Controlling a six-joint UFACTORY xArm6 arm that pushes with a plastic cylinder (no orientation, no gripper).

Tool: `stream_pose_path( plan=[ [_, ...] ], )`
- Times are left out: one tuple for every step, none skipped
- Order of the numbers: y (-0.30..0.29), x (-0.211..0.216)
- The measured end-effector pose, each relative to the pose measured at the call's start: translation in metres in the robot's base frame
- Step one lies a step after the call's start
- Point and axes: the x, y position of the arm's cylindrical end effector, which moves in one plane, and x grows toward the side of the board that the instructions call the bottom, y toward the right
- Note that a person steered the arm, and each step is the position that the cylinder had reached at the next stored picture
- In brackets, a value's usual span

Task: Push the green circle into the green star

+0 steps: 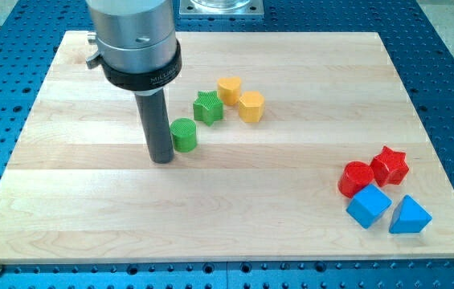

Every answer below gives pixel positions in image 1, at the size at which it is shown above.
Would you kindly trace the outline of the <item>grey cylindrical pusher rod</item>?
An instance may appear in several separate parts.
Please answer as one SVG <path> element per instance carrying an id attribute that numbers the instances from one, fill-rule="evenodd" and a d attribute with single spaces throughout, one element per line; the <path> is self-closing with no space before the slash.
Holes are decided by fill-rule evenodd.
<path id="1" fill-rule="evenodd" d="M 135 92 L 134 95 L 150 159 L 158 164 L 171 162 L 174 148 L 163 89 Z"/>

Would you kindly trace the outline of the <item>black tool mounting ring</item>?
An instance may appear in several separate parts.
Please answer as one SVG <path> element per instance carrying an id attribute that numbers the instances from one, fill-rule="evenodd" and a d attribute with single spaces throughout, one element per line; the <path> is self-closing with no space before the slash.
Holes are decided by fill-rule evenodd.
<path id="1" fill-rule="evenodd" d="M 149 91 L 162 88 L 174 80 L 182 70 L 182 51 L 180 42 L 177 40 L 177 48 L 174 57 L 163 67 L 157 70 L 138 74 L 118 71 L 110 67 L 100 58 L 105 78 L 114 86 L 132 92 Z"/>

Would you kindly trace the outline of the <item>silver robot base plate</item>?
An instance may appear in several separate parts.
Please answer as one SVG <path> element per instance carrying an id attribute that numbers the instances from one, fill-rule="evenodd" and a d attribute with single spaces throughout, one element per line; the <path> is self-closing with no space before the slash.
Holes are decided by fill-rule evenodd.
<path id="1" fill-rule="evenodd" d="M 183 18 L 197 17 L 263 17 L 263 0 L 181 0 L 178 13 Z"/>

